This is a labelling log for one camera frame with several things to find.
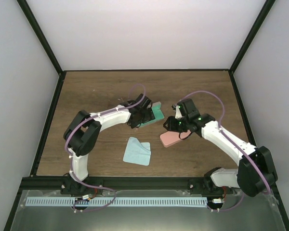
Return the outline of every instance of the perforated metal strip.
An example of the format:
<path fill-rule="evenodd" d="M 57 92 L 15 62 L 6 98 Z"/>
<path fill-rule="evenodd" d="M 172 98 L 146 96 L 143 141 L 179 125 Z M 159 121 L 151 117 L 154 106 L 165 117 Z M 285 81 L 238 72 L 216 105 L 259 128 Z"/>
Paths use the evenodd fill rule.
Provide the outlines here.
<path fill-rule="evenodd" d="M 99 207 L 112 198 L 96 197 L 89 202 L 79 202 L 77 206 Z M 28 197 L 26 206 L 72 206 L 75 197 Z M 112 207 L 206 207 L 206 197 L 117 197 Z"/>

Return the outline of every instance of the wooden table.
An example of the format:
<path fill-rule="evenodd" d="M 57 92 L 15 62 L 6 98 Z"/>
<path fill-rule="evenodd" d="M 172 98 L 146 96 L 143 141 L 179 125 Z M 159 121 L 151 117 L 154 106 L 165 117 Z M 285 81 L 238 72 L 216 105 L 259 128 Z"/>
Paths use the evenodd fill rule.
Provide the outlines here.
<path fill-rule="evenodd" d="M 247 141 L 242 117 L 236 102 L 230 77 L 223 71 L 93 71 L 68 72 L 63 84 L 49 135 L 38 168 L 38 175 L 63 175 L 69 171 L 68 154 L 64 151 L 63 133 L 78 111 L 99 112 L 127 100 L 135 83 L 146 87 L 147 96 L 162 103 L 165 119 L 174 115 L 171 105 L 196 90 L 208 90 L 218 95 L 226 109 L 222 122 L 229 131 Z M 142 93 L 136 88 L 131 98 Z M 222 107 L 204 93 L 192 97 L 200 113 L 219 118 Z M 235 163 L 214 144 L 196 134 L 172 147 L 165 148 L 160 134 L 165 121 L 139 129 L 126 124 L 116 125 L 100 133 L 94 150 L 89 154 L 90 176 L 161 176 L 202 177 L 214 167 L 234 168 Z M 123 162 L 129 137 L 150 142 L 149 166 Z"/>

